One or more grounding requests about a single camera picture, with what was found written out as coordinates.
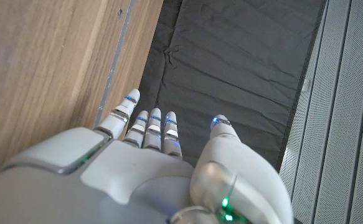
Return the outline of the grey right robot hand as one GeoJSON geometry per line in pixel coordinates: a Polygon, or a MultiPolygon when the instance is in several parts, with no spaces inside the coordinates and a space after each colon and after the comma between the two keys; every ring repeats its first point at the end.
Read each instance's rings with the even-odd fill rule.
{"type": "Polygon", "coordinates": [[[131,90],[95,128],[73,128],[0,169],[0,223],[293,223],[277,171],[219,114],[196,165],[173,112],[131,90]]]}

